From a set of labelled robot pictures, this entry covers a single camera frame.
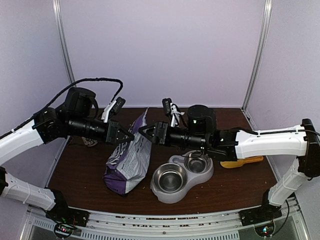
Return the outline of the purple pet food bag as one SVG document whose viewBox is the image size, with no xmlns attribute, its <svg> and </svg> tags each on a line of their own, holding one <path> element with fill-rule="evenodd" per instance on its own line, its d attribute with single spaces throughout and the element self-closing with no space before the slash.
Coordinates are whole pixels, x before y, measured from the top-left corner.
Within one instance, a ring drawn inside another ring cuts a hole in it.
<svg viewBox="0 0 320 240">
<path fill-rule="evenodd" d="M 147 175 L 152 143 L 139 133 L 147 125 L 147 113 L 146 109 L 129 128 L 134 140 L 119 144 L 106 161 L 104 184 L 118 195 L 128 194 Z"/>
</svg>

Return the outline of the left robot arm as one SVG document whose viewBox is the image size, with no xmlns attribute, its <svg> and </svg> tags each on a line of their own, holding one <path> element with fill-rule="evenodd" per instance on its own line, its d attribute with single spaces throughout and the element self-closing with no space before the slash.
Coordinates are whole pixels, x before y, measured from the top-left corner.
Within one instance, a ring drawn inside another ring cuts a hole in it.
<svg viewBox="0 0 320 240">
<path fill-rule="evenodd" d="M 4 164 L 29 149 L 69 136 L 109 145 L 131 142 L 134 135 L 111 119 L 125 102 L 122 97 L 112 100 L 98 119 L 90 116 L 91 109 L 98 108 L 96 94 L 86 88 L 71 87 L 60 106 L 45 107 L 24 126 L 12 130 L 0 140 L 0 163 Z M 52 212 L 61 222 L 72 218 L 72 211 L 60 191 L 29 184 L 8 173 L 4 167 L 0 169 L 0 195 Z"/>
</svg>

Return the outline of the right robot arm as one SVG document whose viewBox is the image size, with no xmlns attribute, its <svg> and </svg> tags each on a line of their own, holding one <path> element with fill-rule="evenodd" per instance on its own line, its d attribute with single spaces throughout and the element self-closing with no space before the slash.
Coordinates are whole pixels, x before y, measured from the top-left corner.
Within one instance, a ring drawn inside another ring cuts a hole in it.
<svg viewBox="0 0 320 240">
<path fill-rule="evenodd" d="M 156 145 L 201 150 L 220 162 L 257 156 L 295 156 L 279 183 L 263 195 L 256 210 L 259 220 L 268 220 L 285 200 L 304 182 L 320 175 L 320 140 L 310 119 L 301 124 L 271 130 L 248 130 L 241 127 L 218 130 L 216 114 L 204 105 L 186 111 L 187 125 L 158 121 L 139 128 L 139 133 Z"/>
</svg>

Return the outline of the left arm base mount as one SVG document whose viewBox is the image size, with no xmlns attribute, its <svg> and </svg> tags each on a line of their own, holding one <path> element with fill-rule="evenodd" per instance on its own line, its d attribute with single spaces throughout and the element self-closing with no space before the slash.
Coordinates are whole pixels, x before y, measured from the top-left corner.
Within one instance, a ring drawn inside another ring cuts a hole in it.
<svg viewBox="0 0 320 240">
<path fill-rule="evenodd" d="M 81 228 L 87 226 L 90 213 L 85 210 L 69 208 L 66 212 L 56 210 L 44 210 L 45 217 L 52 220 L 55 225 L 53 233 L 59 240 L 65 240 L 72 236 L 79 236 Z"/>
</svg>

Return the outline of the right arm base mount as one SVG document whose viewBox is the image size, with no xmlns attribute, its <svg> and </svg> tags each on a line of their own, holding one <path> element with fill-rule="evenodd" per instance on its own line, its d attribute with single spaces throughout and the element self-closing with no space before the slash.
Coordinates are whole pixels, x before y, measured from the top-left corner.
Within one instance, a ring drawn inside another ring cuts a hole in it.
<svg viewBox="0 0 320 240">
<path fill-rule="evenodd" d="M 263 238 L 271 237 L 276 231 L 274 220 L 282 216 L 282 212 L 263 210 L 261 207 L 241 210 L 239 213 L 242 226 L 254 226 L 255 233 Z"/>
</svg>

